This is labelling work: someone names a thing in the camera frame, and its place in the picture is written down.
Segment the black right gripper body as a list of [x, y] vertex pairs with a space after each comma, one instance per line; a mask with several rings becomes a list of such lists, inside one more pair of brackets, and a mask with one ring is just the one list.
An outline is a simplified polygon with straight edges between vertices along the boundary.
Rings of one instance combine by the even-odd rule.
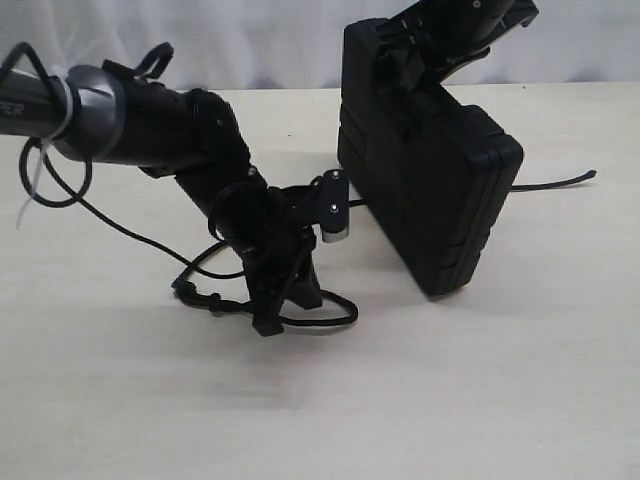
[[485, 58], [492, 44], [538, 16], [532, 1], [418, 1], [375, 27], [382, 54], [419, 53], [427, 83], [441, 83], [466, 65]]

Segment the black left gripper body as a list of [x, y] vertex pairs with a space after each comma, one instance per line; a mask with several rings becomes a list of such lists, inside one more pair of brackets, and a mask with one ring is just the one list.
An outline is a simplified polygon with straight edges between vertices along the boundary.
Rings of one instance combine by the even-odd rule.
[[316, 246], [312, 226], [294, 217], [293, 187], [236, 182], [214, 200], [209, 230], [239, 256], [250, 298], [276, 291], [289, 300], [294, 276]]

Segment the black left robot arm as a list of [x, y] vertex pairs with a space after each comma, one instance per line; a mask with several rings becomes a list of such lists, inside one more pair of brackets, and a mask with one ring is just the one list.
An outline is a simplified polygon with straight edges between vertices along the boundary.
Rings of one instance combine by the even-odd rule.
[[283, 332], [286, 302], [306, 310], [322, 305], [312, 261], [316, 237], [297, 214], [314, 189], [268, 185], [223, 98], [202, 89], [178, 92], [155, 72], [111, 61], [78, 65], [63, 77], [13, 64], [7, 59], [1, 67], [2, 133], [86, 168], [124, 165], [174, 179], [210, 232], [239, 256], [249, 293], [243, 309], [260, 335]]

